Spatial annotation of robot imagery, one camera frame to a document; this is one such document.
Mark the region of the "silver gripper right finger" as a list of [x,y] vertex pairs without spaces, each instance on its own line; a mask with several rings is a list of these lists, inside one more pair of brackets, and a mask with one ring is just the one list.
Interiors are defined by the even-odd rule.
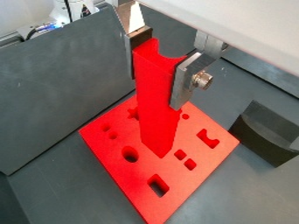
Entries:
[[228,45],[202,31],[196,31],[194,49],[185,59],[176,65],[172,81],[169,106],[178,110],[192,97],[192,90],[205,90],[212,83],[212,76],[206,73],[208,66],[220,58]]

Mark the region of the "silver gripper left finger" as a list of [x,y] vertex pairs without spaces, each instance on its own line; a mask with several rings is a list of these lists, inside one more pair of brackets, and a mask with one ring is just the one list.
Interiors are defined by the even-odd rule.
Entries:
[[126,68],[130,78],[134,78],[133,49],[150,37],[153,29],[145,25],[140,4],[129,1],[115,7],[115,16],[123,31]]

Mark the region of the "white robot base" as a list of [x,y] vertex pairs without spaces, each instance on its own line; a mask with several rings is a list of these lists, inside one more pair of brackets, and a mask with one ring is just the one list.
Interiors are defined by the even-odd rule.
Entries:
[[26,32],[46,22],[59,25],[98,12],[105,0],[0,0],[0,48],[21,42]]

